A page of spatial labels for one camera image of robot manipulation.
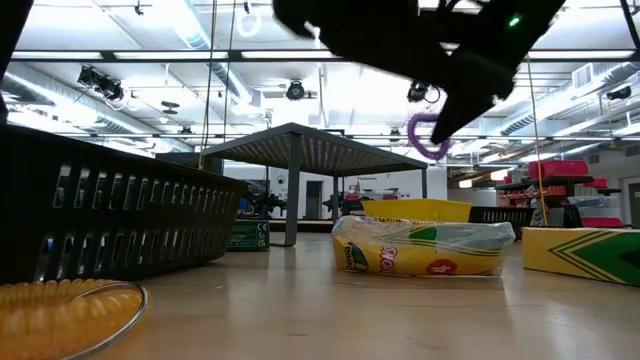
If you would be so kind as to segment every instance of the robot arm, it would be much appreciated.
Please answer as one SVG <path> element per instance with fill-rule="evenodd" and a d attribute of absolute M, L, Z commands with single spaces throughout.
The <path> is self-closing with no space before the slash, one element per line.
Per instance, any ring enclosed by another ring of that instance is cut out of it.
<path fill-rule="evenodd" d="M 565 0 L 490 0 L 478 14 L 440 0 L 419 12 L 417 0 L 274 0 L 276 17 L 299 36 L 320 40 L 347 60 L 407 76 L 447 93 L 431 141 L 440 144 L 513 91 L 513 77 Z M 457 43 L 451 53 L 441 43 Z"/>

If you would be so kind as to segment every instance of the yellow coil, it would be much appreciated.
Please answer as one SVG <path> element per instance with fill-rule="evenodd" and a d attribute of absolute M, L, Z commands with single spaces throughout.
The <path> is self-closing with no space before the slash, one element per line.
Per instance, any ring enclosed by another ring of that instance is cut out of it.
<path fill-rule="evenodd" d="M 142 297 L 114 290 L 74 299 L 113 280 L 62 280 L 0 287 L 0 359 L 58 359 L 98 344 L 124 326 Z"/>

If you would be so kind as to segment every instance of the green led light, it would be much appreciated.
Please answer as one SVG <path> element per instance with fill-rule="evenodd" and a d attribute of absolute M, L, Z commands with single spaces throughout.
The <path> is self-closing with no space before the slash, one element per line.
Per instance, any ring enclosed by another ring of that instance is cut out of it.
<path fill-rule="evenodd" d="M 518 15 L 514 15 L 511 20 L 509 20 L 509 27 L 514 27 L 516 25 L 518 25 L 520 23 L 520 20 L 522 20 L 520 18 L 520 16 Z"/>

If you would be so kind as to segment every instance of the door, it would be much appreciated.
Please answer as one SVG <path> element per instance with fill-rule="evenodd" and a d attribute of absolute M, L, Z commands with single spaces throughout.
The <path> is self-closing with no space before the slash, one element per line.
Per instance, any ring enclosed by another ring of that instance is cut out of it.
<path fill-rule="evenodd" d="M 322 218 L 322 181 L 307 181 L 307 206 L 305 219 Z"/>
<path fill-rule="evenodd" d="M 629 213 L 633 226 L 640 228 L 640 183 L 629 184 Z"/>

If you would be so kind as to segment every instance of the plastic bag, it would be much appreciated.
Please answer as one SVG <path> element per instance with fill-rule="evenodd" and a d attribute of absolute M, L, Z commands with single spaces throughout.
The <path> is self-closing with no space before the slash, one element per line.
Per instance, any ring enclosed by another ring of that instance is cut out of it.
<path fill-rule="evenodd" d="M 510 223 L 438 223 L 345 216 L 331 233 L 336 267 L 396 275 L 499 275 Z"/>

